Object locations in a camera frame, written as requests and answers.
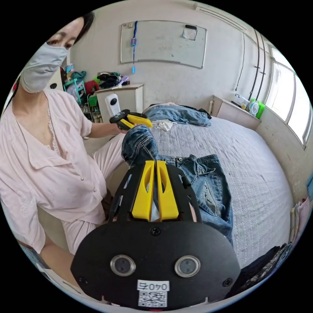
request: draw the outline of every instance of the bed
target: bed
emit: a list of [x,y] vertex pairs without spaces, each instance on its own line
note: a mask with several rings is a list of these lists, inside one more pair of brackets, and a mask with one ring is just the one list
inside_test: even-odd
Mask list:
[[274,154],[255,131],[212,117],[212,125],[152,128],[159,153],[172,157],[217,154],[232,196],[233,245],[241,267],[288,242],[291,190]]

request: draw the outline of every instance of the white camera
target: white camera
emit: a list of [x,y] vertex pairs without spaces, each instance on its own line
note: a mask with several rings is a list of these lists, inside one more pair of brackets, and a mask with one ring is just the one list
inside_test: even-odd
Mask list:
[[108,95],[105,98],[105,103],[107,104],[110,117],[117,115],[121,111],[118,97],[116,94]]

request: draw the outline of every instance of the whiteboard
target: whiteboard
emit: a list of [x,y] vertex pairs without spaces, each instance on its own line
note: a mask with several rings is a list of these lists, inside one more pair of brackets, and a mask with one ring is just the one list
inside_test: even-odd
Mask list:
[[135,22],[122,24],[121,63],[171,62],[203,68],[207,30],[197,27],[195,40],[183,37],[187,23],[172,21],[138,21],[135,60],[130,41],[134,35]]

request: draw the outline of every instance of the pink shirt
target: pink shirt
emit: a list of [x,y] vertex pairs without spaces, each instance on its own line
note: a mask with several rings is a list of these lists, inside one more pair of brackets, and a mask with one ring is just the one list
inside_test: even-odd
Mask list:
[[44,92],[64,158],[19,124],[12,104],[0,121],[0,196],[4,213],[17,239],[38,253],[44,246],[45,233],[37,205],[66,222],[101,224],[101,200],[107,192],[103,174],[83,144],[82,137],[90,134],[92,122],[73,96],[55,89]]

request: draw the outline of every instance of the woman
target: woman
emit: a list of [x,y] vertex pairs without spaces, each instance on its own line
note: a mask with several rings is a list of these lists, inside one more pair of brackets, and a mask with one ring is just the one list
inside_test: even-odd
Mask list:
[[[0,122],[0,195],[12,231],[76,286],[70,272],[73,254],[105,219],[105,179],[123,161],[124,134],[116,124],[92,123],[73,96],[45,86],[93,20],[93,13],[77,18],[40,47],[23,69]],[[108,135],[117,136],[87,155],[83,137]],[[70,253],[47,236],[37,205],[62,221]]]

